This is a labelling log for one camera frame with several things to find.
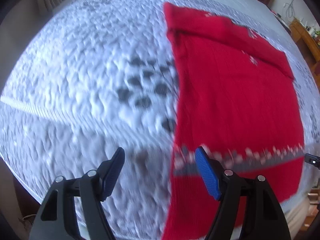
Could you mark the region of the red knit sweater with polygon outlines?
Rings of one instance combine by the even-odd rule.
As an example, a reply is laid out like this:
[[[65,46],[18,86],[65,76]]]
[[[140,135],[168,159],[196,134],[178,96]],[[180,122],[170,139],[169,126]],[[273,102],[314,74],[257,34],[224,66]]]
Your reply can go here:
[[[195,151],[246,178],[266,177],[280,202],[297,193],[304,131],[284,52],[207,11],[164,4],[180,92],[164,239],[199,239],[218,209]]]

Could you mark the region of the grey quilted bedspread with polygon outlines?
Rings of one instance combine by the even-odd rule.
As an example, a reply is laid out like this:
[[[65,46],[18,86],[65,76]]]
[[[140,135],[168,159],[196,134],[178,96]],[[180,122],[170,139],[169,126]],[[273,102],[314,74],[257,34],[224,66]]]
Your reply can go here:
[[[304,131],[297,193],[319,173],[319,91],[297,46],[257,0],[73,0],[35,36],[1,94],[1,157],[39,202],[122,147],[126,160],[104,213],[117,238],[164,239],[180,92],[164,4],[230,18],[285,53]]]

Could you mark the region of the wooden desk cabinet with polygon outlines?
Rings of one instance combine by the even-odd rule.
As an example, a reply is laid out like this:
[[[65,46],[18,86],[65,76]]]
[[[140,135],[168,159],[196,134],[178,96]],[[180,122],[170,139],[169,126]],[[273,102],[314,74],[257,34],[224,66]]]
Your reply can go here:
[[[319,79],[319,46],[296,18],[290,23],[289,28],[291,30],[291,37],[300,50],[313,76]]]

